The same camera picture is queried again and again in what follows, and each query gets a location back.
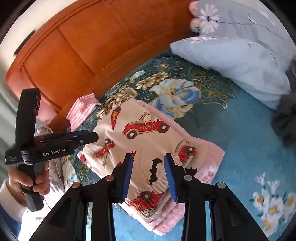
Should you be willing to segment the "white sleeve left forearm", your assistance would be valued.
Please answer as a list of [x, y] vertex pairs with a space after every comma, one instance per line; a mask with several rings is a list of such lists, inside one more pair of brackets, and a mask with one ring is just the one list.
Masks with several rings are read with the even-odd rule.
[[7, 181], [5, 180], [1, 186], [1, 217], [8, 225], [13, 235], [18, 238], [23, 214], [27, 210], [25, 206], [22, 206], [15, 200], [8, 189]]

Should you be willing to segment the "person's left hand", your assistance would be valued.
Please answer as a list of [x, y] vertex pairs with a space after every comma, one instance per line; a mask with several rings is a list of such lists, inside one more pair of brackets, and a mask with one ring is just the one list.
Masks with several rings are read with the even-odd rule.
[[43, 163], [43, 172], [36, 177], [35, 181], [19, 168], [11, 168], [7, 187], [14, 197], [17, 194], [20, 195], [23, 193], [21, 185], [32, 187], [33, 191], [39, 193], [41, 196], [47, 195], [50, 191], [49, 162], [46, 161]]

